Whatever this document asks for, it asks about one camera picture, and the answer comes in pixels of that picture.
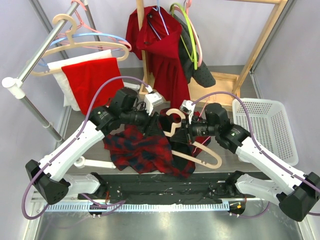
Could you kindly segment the red plaid garment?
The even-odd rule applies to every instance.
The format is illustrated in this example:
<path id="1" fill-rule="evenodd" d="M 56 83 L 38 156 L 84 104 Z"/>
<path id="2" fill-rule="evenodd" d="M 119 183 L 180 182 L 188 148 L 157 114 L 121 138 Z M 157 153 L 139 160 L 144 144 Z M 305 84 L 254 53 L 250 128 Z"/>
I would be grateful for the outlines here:
<path id="1" fill-rule="evenodd" d="M 164 134 L 145 137 L 134 125 L 127 124 L 124 131 L 107 135 L 103 143 L 110 160 L 120 171 L 131 167 L 139 174 L 159 171 L 188 178 L 196 169 L 193 161 L 172 154 L 174 150 L 195 157 L 195 146 L 172 142 Z"/>

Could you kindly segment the grey dotted garment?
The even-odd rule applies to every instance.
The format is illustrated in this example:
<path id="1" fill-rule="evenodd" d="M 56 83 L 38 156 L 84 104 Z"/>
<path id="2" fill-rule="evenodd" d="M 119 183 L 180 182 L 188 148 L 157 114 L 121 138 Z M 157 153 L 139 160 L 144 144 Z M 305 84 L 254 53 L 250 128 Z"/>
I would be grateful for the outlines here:
<path id="1" fill-rule="evenodd" d="M 184 76 L 189 84 L 191 78 L 193 78 L 200 86 L 204 88 L 212 87 L 216 84 L 216 80 L 208 69 L 204 61 L 202 61 L 200 67 L 195 69 L 194 63 L 190 56 L 192 53 L 192 42 L 188 30 L 188 26 L 175 14 L 173 17 L 180 23 L 182 30 L 178 43 L 178 54 Z"/>

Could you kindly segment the white plastic laundry basket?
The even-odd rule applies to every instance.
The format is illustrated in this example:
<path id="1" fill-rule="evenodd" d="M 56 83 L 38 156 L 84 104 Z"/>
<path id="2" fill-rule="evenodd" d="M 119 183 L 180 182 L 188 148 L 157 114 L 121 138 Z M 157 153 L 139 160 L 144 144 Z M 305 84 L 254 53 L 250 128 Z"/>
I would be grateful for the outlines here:
<path id="1" fill-rule="evenodd" d="M 256 140 L 281 160 L 299 162 L 295 140 L 285 106 L 276 100 L 242 98 Z"/>

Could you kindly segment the dark red skirt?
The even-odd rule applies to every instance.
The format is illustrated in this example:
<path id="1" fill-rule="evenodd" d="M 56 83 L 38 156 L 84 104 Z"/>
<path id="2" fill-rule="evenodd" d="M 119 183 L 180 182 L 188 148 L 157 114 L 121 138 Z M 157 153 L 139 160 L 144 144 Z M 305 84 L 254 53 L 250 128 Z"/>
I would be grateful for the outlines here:
<path id="1" fill-rule="evenodd" d="M 179 39 L 181 24 L 163 9 L 162 15 L 167 24 L 169 35 L 157 40 L 147 22 L 152 6 L 144 8 L 142 27 L 138 25 L 138 13 L 135 10 L 128 19 L 126 40 L 131 51 L 142 59 L 142 51 L 148 53 L 148 68 L 153 74 L 154 88 L 167 100 L 172 108 L 178 109 L 184 100 L 190 99 L 187 80 L 179 58 Z"/>

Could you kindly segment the thin pink wire hanger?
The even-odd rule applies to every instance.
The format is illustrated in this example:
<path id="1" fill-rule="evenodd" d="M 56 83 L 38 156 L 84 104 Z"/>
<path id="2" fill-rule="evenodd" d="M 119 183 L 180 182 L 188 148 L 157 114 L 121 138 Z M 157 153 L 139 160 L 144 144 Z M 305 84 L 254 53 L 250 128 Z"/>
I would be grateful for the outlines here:
<path id="1" fill-rule="evenodd" d="M 204 106 L 203 106 L 203 108 L 202 108 L 202 110 L 201 110 L 201 112 L 200 112 L 200 114 L 199 114 L 199 118 L 200 118 L 201 120 L 203 119 L 203 118 L 202 118 L 202 115 L 203 115 L 203 112 L 204 112 L 204 110 L 205 110 L 205 107 L 206 107 L 207 104 L 208 104 L 208 100 L 209 100 L 209 99 L 210 99 L 210 98 L 208 98 L 208 99 L 206 100 L 206 102 L 205 102 L 205 104 L 204 104 Z M 210 138 L 211 138 L 211 137 L 208 136 L 208 137 L 204 138 L 200 143 L 203 145 L 203 144 L 205 144 L 205 143 L 208 141 L 208 139 L 210 139 Z M 198 150 L 198 147 L 195 147 L 192 154 L 193 154 L 194 157 L 196 157 L 200 152 L 201 152 L 201 151 Z"/>

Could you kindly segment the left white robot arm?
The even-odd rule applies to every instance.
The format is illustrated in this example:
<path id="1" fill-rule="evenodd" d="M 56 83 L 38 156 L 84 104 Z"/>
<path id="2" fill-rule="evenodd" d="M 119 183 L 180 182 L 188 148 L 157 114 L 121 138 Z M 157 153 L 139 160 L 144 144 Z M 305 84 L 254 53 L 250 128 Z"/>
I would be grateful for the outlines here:
<path id="1" fill-rule="evenodd" d="M 49 205 L 54 205 L 67 195 L 89 194 L 100 200 L 107 192 L 107 183 L 96 172 L 71 176 L 69 168 L 83 154 L 122 124 L 138 126 L 147 135 L 157 129 L 155 106 L 163 102 L 158 92 L 144 96 L 143 110 L 137 108 L 138 94 L 131 88 L 118 90 L 108 106 L 94 108 L 80 127 L 56 150 L 39 162 L 30 160 L 26 171 L 33 186 Z"/>

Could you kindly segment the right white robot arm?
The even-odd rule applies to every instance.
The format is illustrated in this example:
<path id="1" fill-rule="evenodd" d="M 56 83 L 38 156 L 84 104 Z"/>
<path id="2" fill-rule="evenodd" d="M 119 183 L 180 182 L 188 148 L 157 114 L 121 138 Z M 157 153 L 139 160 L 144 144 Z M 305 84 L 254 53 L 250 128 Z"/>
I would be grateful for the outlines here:
<path id="1" fill-rule="evenodd" d="M 263 172 L 270 181 L 235 171 L 226 180 L 226 193 L 255 196 L 279 206 L 290 219 L 301 222 L 320 199 L 320 177 L 304 173 L 268 151 L 252 133 L 230 122 L 227 111 L 219 103 L 204 108 L 205 119 L 183 119 L 172 135 L 173 142 L 195 143 L 196 137 L 214 137 L 224 149 L 246 160 Z"/>

